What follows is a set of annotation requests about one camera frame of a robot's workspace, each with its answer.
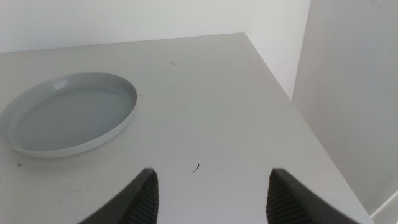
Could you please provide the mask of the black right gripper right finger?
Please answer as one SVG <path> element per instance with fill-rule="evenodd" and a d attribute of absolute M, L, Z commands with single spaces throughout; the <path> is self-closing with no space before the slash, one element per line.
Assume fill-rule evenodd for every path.
<path fill-rule="evenodd" d="M 266 215 L 269 224 L 358 223 L 280 168 L 269 176 Z"/>

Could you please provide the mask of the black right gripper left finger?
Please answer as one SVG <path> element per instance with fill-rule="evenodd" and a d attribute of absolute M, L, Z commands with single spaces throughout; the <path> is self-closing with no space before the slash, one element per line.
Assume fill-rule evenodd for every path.
<path fill-rule="evenodd" d="M 143 169 L 120 193 L 95 211 L 84 224 L 156 223 L 159 182 L 154 169 Z"/>

